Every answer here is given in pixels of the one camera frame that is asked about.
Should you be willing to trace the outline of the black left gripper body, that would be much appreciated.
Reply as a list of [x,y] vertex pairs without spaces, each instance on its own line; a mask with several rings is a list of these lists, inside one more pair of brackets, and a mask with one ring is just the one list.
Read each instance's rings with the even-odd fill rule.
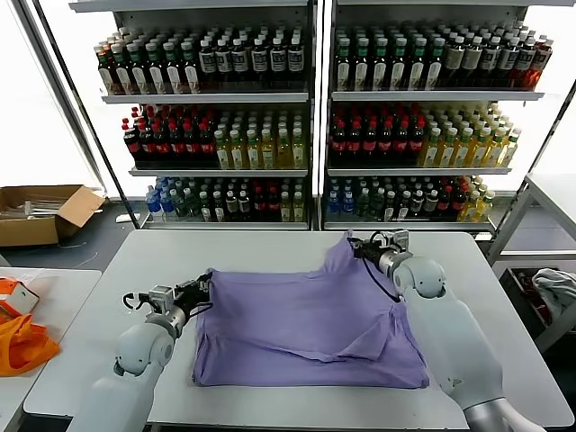
[[204,304],[204,282],[186,281],[175,286],[174,305],[182,311],[192,311]]

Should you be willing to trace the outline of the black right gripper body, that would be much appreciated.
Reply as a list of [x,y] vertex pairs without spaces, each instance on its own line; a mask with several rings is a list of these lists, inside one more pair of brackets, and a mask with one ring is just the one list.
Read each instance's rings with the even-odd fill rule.
[[355,258],[365,262],[370,262],[376,269],[380,269],[380,261],[385,249],[372,242],[360,242],[357,243],[357,245],[360,247],[360,250],[355,254]]

